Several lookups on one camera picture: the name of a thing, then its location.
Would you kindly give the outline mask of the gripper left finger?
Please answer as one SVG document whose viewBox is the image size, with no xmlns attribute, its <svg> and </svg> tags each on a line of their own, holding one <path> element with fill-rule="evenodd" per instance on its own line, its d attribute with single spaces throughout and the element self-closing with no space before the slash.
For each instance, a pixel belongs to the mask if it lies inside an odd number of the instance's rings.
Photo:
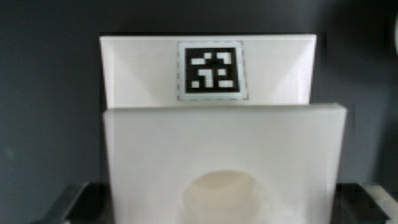
<svg viewBox="0 0 398 224">
<path fill-rule="evenodd" d="M 70 185 L 43 218 L 32 224 L 107 224 L 107 185 L 86 182 Z"/>
</svg>

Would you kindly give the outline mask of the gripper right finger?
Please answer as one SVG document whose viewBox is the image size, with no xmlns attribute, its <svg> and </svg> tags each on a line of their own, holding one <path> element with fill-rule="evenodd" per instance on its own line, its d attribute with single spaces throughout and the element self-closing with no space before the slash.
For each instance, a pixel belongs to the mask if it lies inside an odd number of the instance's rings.
<svg viewBox="0 0 398 224">
<path fill-rule="evenodd" d="M 379 184 L 342 184 L 336 224 L 398 224 L 398 200 Z"/>
</svg>

